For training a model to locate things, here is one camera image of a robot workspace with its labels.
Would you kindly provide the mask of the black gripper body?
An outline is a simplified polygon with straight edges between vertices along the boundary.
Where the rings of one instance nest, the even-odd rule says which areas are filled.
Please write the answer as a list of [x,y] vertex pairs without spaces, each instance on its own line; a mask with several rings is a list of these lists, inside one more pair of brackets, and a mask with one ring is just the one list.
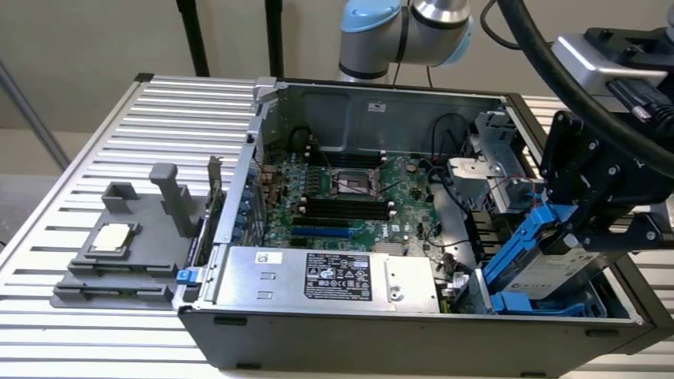
[[645,163],[621,152],[591,131],[583,129],[587,141],[586,165],[579,190],[549,190],[555,205],[574,205],[565,220],[569,231],[583,231],[594,218],[606,223],[637,205],[666,200],[673,191],[673,179],[655,172]]

